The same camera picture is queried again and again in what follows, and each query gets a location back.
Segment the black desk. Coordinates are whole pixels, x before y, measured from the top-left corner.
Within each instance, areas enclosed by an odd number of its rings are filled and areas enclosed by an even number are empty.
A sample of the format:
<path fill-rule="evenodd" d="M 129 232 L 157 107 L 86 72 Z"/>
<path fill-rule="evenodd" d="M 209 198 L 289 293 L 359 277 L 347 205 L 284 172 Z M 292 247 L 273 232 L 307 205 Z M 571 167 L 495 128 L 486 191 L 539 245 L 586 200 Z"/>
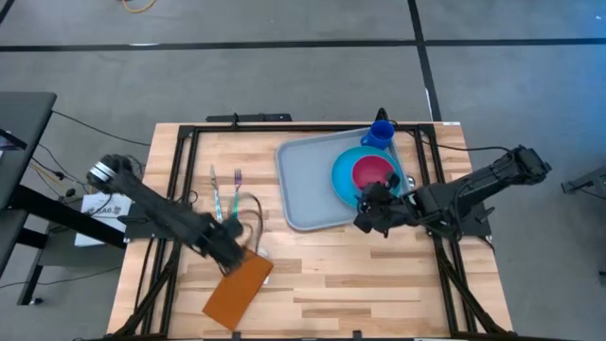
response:
<path fill-rule="evenodd" d="M 50 236 L 25 227 L 29 215 L 62 225 L 124 249 L 124 233 L 70 206 L 23 186 L 21 180 L 52 116 L 57 95 L 50 92 L 0 92 L 0 136 L 14 149 L 0 155 L 0 277 L 16 244 L 38 250 L 17 303 L 38 305 L 34 295 L 44 269 L 39 263 Z"/>

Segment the white printed paper sheet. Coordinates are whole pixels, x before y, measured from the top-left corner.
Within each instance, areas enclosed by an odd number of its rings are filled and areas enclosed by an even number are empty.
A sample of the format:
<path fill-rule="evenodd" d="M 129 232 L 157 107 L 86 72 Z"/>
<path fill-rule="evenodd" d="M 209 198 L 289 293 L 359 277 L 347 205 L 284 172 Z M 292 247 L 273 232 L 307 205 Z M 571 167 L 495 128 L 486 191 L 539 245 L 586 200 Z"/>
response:
<path fill-rule="evenodd" d="M 121 194 L 87 194 L 83 197 L 80 212 L 124 232 L 126 225 L 120 222 L 118 217 L 129 214 L 132 202 L 130 198 Z"/>

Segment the pink plastic bowl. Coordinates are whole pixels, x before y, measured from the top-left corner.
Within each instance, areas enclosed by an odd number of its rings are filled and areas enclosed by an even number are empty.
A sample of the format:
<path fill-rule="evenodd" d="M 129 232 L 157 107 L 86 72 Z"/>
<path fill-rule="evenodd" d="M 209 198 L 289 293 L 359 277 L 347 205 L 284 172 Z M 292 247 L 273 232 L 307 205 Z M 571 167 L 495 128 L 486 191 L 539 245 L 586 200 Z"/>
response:
<path fill-rule="evenodd" d="M 354 163 L 351 177 L 353 184 L 362 189 L 369 184 L 385 184 L 388 175 L 394 171 L 394 167 L 386 158 L 378 155 L 367 155 Z"/>

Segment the blue plastic cup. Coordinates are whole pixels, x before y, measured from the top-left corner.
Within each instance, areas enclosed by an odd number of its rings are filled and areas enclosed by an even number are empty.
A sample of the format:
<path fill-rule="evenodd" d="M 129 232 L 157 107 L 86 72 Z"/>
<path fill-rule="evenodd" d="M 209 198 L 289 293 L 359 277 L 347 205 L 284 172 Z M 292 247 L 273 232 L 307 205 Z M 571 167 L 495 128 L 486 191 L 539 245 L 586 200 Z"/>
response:
<path fill-rule="evenodd" d="M 394 125 L 388 120 L 376 120 L 368 132 L 361 138 L 363 146 L 384 150 L 390 144 L 395 133 Z"/>

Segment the orange cloth napkin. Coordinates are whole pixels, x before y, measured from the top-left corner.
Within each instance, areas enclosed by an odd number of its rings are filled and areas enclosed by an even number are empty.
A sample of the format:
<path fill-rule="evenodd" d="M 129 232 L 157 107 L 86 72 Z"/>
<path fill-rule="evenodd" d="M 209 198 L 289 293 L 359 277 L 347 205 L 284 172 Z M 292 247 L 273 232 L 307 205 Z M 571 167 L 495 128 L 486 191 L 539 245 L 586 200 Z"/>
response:
<path fill-rule="evenodd" d="M 234 332 L 273 268 L 271 261 L 247 250 L 241 266 L 220 280 L 203 313 Z"/>

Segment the knife with teal handle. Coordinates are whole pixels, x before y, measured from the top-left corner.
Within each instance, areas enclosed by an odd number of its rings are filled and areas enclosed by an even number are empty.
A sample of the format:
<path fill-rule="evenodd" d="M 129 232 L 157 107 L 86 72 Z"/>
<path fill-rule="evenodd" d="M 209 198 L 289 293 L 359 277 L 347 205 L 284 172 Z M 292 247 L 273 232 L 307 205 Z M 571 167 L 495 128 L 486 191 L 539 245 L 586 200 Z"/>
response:
<path fill-rule="evenodd" d="M 210 183 L 211 183 L 211 186 L 213 187 L 216 219 L 217 219 L 217 221 L 221 222 L 223 220 L 223 213 L 222 213 L 222 208 L 221 208 L 219 185 L 217 182 L 215 168 L 214 168 L 214 165 L 212 165 L 212 164 L 210 165 L 209 173 L 210 173 Z"/>

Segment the turquoise plastic plate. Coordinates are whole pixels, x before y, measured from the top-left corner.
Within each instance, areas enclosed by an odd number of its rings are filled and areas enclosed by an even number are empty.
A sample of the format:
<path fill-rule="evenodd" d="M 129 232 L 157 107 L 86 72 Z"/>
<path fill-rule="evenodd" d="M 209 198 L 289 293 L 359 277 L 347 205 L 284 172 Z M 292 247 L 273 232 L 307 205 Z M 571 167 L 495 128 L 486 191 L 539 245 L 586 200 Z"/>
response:
<path fill-rule="evenodd" d="M 334 161 L 331 170 L 331 182 L 336 195 L 348 206 L 355 208 L 362 191 L 354 185 L 352 172 L 354 164 L 364 156 L 375 155 L 387 160 L 400 177 L 401 182 L 391 189 L 393 194 L 402 193 L 404 175 L 400 163 L 390 154 L 379 149 L 359 146 L 342 152 Z"/>

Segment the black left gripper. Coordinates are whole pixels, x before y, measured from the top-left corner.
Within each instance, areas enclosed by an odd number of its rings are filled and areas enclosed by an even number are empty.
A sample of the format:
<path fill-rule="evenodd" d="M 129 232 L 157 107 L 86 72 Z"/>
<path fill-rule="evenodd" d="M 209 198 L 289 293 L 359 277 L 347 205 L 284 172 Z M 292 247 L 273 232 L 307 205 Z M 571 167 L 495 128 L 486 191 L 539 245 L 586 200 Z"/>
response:
<path fill-rule="evenodd" d="M 204 258 L 213 259 L 224 277 L 238 270 L 245 258 L 244 247 L 236 241 L 241 233 L 240 223 L 235 221 L 239 232 L 233 234 L 210 213 L 199 214 L 197 220 L 199 225 L 195 228 L 191 249 Z"/>

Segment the grey plastic tray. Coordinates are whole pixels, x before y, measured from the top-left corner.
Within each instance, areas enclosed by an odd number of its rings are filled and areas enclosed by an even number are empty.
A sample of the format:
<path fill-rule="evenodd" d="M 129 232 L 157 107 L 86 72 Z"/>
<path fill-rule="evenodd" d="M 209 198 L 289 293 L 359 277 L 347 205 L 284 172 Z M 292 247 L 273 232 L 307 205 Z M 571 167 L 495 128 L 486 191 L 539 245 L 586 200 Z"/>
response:
<path fill-rule="evenodd" d="M 332 165 L 344 151 L 363 146 L 361 138 L 367 128 L 317 135 L 287 141 L 276 150 L 276 172 L 284 216 L 291 228 L 299 232 L 350 224 L 357 207 L 346 205 L 335 193 L 331 182 Z M 401 165 L 396 146 L 384 150 Z M 404 175 L 402 193 L 410 189 Z"/>

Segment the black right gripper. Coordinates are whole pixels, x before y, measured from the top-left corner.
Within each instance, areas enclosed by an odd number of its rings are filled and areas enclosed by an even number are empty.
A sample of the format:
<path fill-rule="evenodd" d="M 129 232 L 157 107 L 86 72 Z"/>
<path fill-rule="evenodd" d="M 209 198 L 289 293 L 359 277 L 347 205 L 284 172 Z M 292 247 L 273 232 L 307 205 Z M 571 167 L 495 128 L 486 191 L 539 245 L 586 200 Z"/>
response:
<path fill-rule="evenodd" d="M 357 197 L 357 215 L 353 224 L 364 233 L 372 230 L 389 234 L 392 227 L 402 225 L 418 226 L 413 204 L 406 201 L 404 196 L 396 196 L 390 190 L 395 190 L 401 183 L 401 178 L 394 171 L 385 176 L 383 185 L 367 185 Z"/>

